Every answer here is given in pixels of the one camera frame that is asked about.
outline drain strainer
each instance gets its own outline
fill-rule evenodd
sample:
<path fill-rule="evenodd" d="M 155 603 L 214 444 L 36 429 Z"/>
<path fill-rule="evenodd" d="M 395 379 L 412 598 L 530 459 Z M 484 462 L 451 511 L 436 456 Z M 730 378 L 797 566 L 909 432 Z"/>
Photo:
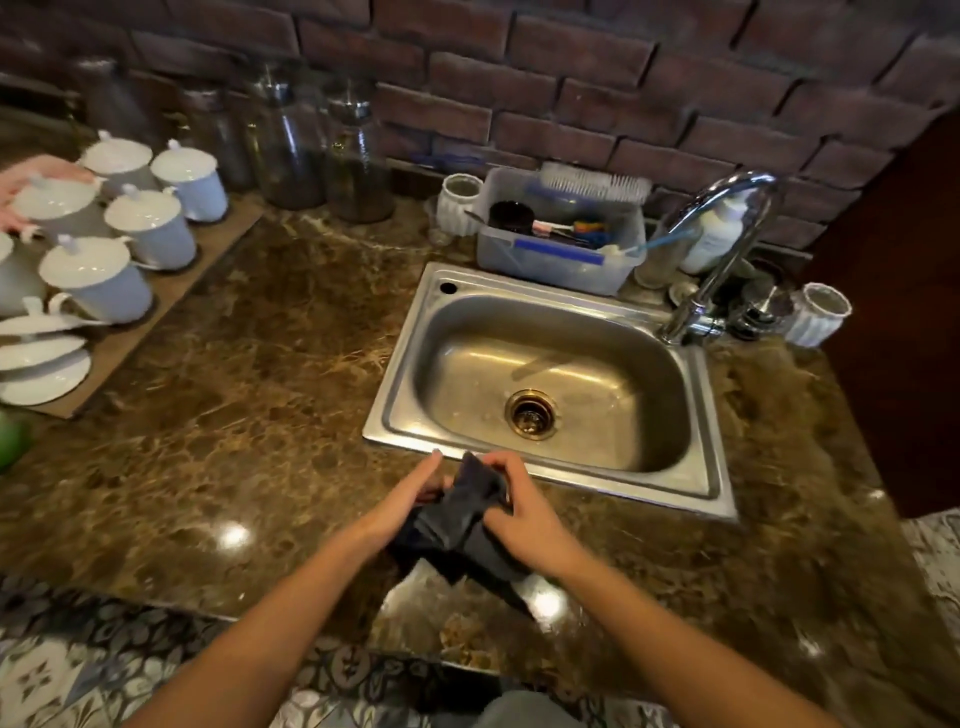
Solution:
<path fill-rule="evenodd" d="M 507 424 L 527 440 L 546 440 L 557 431 L 557 405 L 537 389 L 521 389 L 507 400 Z"/>

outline person's right hand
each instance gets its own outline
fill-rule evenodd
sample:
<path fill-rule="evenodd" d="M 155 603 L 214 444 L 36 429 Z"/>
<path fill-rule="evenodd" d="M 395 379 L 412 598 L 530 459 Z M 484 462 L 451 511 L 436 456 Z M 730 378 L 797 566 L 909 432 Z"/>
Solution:
<path fill-rule="evenodd" d="M 516 559 L 546 576 L 563 579 L 589 558 L 587 550 L 560 523 L 556 511 L 534 485 L 520 456 L 505 450 L 481 458 L 507 475 L 511 516 L 502 508 L 489 508 L 484 525 Z"/>

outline faucet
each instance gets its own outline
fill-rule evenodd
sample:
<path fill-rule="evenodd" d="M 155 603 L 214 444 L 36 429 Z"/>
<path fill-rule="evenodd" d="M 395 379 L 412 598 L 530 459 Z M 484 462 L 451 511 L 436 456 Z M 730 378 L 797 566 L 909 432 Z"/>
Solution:
<path fill-rule="evenodd" d="M 768 172 L 738 172 L 718 180 L 702 190 L 690 203 L 669 217 L 663 226 L 663 234 L 669 235 L 703 212 L 716 205 L 727 195 L 756 190 L 752 198 L 760 199 L 756 215 L 744 224 L 743 232 L 720 262 L 710 272 L 696 293 L 681 301 L 670 320 L 657 331 L 657 338 L 668 346 L 679 346 L 689 333 L 710 335 L 722 333 L 726 324 L 707 315 L 710 300 L 730 274 L 733 266 L 742 260 L 754 245 L 760 225 L 780 210 L 783 191 L 780 179 Z"/>

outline stainless steel sink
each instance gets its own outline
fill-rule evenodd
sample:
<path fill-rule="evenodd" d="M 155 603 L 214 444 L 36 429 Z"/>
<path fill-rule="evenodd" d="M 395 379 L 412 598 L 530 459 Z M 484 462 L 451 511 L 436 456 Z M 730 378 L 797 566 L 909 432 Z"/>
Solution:
<path fill-rule="evenodd" d="M 430 263 L 364 437 L 513 449 L 559 483 L 736 518 L 706 360 L 653 308 Z"/>

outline forearm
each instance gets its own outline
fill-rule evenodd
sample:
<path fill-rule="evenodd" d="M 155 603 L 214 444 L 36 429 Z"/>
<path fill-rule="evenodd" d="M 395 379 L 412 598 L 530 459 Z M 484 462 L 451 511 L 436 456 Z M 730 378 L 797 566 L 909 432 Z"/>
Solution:
<path fill-rule="evenodd" d="M 375 551 L 362 529 L 335 534 L 178 672 L 129 725 L 269 725 L 337 600 Z"/>
<path fill-rule="evenodd" d="M 563 578 L 686 728 L 839 724 L 591 556 Z"/>

